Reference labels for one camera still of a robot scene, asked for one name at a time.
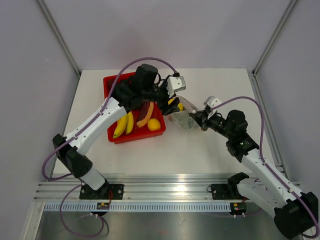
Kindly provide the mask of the netted green melon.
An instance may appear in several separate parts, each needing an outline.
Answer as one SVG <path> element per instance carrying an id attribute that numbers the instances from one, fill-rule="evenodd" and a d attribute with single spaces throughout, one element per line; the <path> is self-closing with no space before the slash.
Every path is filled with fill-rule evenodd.
<path id="1" fill-rule="evenodd" d="M 180 111 L 174 114 L 174 121 L 184 130 L 195 130 L 199 125 L 189 116 L 188 111 Z"/>

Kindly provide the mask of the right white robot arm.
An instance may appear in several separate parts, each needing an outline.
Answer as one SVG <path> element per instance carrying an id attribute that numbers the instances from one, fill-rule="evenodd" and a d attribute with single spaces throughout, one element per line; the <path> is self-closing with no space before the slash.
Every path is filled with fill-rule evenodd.
<path id="1" fill-rule="evenodd" d="M 227 193 L 232 198 L 240 196 L 253 201 L 272 218 L 280 233 L 287 239 L 315 228 L 312 238 L 317 238 L 319 229 L 319 201 L 312 193 L 304 193 L 291 183 L 261 154 L 261 148 L 247 133 L 245 114 L 232 110 L 226 118 L 220 113 L 205 110 L 190 113 L 190 117 L 203 131 L 212 129 L 227 138 L 226 147 L 235 157 L 262 182 L 262 186 L 241 172 L 228 179 Z"/>

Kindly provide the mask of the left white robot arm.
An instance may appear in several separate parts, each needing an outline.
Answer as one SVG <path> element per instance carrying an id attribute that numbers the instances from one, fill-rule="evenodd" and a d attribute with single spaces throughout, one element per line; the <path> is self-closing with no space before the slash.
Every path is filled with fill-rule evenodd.
<path id="1" fill-rule="evenodd" d="M 185 90 L 184 78 L 174 72 L 155 83 L 158 75 L 156 67 L 142 64 L 126 79 L 116 76 L 103 104 L 85 122 L 66 136 L 57 134 L 53 138 L 56 157 L 95 199 L 109 196 L 111 190 L 107 179 L 86 156 L 100 135 L 143 103 L 156 103 L 163 115 L 177 109 L 179 101 L 174 97 L 177 92 Z"/>

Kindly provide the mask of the clear zip top bag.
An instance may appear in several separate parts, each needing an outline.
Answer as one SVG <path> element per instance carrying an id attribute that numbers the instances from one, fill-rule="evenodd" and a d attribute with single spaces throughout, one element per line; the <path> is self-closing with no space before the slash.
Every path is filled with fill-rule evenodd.
<path id="1" fill-rule="evenodd" d="M 179 95 L 177 98 L 179 99 L 178 111 L 167 115 L 167 119 L 184 130 L 199 129 L 197 122 L 190 116 L 190 113 L 196 113 L 199 109 L 186 98 Z"/>

